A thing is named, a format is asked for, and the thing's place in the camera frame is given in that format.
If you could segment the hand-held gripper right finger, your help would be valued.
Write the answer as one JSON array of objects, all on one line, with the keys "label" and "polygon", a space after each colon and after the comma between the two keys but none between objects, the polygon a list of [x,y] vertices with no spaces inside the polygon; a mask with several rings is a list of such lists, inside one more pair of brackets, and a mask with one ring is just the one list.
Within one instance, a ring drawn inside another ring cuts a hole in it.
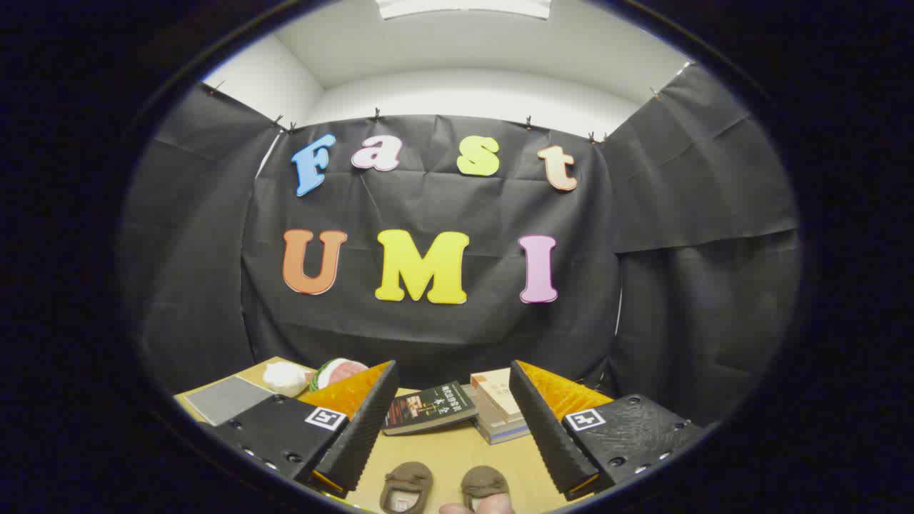
[{"label": "hand-held gripper right finger", "polygon": [[611,399],[518,359],[510,366],[509,390],[566,500],[626,484],[708,432],[644,395]]}]

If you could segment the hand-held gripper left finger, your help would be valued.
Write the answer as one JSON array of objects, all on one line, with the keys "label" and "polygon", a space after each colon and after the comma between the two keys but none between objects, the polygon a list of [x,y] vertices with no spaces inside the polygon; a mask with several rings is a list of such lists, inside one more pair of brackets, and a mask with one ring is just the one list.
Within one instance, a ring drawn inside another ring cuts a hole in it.
[{"label": "hand-held gripper left finger", "polygon": [[274,474],[345,498],[363,469],[398,390],[395,361],[294,399],[270,393],[209,434]]}]

